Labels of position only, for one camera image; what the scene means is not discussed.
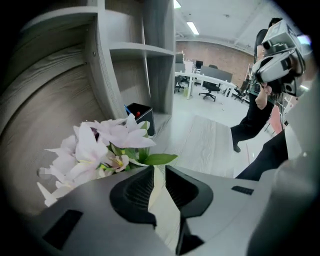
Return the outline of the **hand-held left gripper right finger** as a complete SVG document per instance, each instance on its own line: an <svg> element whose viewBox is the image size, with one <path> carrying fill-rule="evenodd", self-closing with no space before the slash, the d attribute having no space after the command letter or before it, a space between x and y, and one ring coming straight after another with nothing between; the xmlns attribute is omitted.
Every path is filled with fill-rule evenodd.
<svg viewBox="0 0 320 256"><path fill-rule="evenodd" d="M212 189L176 168L165 167L165 187L180 212L177 256L182 256L204 244L204 241L190 231L187 219L200 217L213 201Z"/></svg>

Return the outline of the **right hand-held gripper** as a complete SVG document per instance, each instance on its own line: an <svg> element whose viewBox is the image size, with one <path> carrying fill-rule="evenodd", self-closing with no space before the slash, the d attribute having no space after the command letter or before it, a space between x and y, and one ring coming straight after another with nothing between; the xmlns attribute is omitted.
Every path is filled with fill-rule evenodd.
<svg viewBox="0 0 320 256"><path fill-rule="evenodd" d="M306 91L302 87L306 61L313 53L309 38L296 35L289 24L281 20L268 29L262 46L264 56L253 66L256 80L270 86L273 93L301 96Z"/></svg>

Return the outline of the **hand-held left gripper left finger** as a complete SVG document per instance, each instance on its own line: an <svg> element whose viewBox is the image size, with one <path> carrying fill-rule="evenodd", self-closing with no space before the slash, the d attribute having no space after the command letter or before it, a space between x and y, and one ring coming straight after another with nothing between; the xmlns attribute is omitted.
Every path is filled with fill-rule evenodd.
<svg viewBox="0 0 320 256"><path fill-rule="evenodd" d="M155 215L149 212L150 196L154 189L154 170L154 167L148 166L118 182L110 191L112 208L130 223L157 226Z"/></svg>

